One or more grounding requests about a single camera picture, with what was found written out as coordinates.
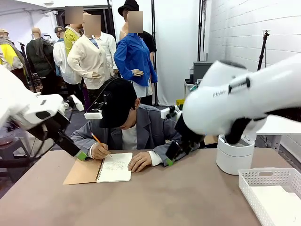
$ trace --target brown tabletop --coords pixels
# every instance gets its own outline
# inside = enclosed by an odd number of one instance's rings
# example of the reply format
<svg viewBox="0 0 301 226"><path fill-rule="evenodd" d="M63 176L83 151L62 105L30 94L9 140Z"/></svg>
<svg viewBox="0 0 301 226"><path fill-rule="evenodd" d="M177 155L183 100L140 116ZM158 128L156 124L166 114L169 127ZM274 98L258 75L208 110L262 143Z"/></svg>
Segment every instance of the brown tabletop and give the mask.
<svg viewBox="0 0 301 226"><path fill-rule="evenodd" d="M238 176L222 172L215 158L216 149L201 149L172 167L132 173L129 182L66 186L75 159L51 151L0 199L0 225L260 226ZM252 167L290 166L256 148Z"/></svg>

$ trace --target hand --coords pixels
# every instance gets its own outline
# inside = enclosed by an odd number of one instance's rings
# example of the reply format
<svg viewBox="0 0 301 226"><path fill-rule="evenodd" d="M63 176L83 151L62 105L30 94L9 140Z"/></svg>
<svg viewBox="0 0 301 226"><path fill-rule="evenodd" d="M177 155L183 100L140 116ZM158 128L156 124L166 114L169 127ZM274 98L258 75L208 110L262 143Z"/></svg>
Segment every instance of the hand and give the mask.
<svg viewBox="0 0 301 226"><path fill-rule="evenodd" d="M141 77L143 75L143 71L140 71L139 69L133 69L132 72L134 73L134 76Z"/></svg>
<svg viewBox="0 0 301 226"><path fill-rule="evenodd" d="M148 152L140 152L135 155L128 165L128 170L134 172L140 172L147 165L151 165L151 156Z"/></svg>
<svg viewBox="0 0 301 226"><path fill-rule="evenodd" d="M99 78L100 78L100 74L99 73L96 73L96 72L92 73L92 79L99 79Z"/></svg>
<svg viewBox="0 0 301 226"><path fill-rule="evenodd" d="M108 150L108 146L106 144L99 144L93 145L92 147L92 158L94 159L104 159L107 155L111 154L111 152Z"/></svg>

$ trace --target white basket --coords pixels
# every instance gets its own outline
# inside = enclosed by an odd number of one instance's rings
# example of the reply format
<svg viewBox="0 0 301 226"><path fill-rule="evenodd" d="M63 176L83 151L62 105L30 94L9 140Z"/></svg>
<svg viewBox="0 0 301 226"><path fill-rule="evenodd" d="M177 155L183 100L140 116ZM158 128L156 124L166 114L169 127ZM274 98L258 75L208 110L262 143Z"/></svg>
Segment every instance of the white basket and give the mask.
<svg viewBox="0 0 301 226"><path fill-rule="evenodd" d="M285 186L301 198L301 174L293 168L254 168L238 171L239 188L262 226L274 226L251 186Z"/></svg>

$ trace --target table leg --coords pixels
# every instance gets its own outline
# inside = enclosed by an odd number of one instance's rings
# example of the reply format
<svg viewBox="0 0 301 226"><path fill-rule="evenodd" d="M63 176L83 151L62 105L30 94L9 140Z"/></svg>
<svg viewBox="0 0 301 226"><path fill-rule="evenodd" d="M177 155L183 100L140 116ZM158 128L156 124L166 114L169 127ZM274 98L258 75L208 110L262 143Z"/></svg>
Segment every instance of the table leg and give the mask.
<svg viewBox="0 0 301 226"><path fill-rule="evenodd" d="M281 141L281 135L274 135L272 138L271 148L273 148L275 151L278 152L280 147L280 141Z"/></svg>

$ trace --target gray jacket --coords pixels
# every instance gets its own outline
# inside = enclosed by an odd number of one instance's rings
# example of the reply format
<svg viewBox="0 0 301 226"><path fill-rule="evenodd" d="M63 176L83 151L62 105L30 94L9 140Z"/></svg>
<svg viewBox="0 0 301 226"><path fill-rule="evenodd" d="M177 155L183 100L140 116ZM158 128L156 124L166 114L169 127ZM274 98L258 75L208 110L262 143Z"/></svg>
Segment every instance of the gray jacket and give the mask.
<svg viewBox="0 0 301 226"><path fill-rule="evenodd" d="M168 157L165 155L170 144L165 140L180 140L181 135L174 129L176 122L161 119L160 110L148 105L137 109L137 149L150 149L158 153L164 166ZM99 120L90 120L82 128L72 133L70 138L83 152L88 153L95 143L91 133L108 145L109 150L122 150L122 131L119 128L100 128Z"/></svg>

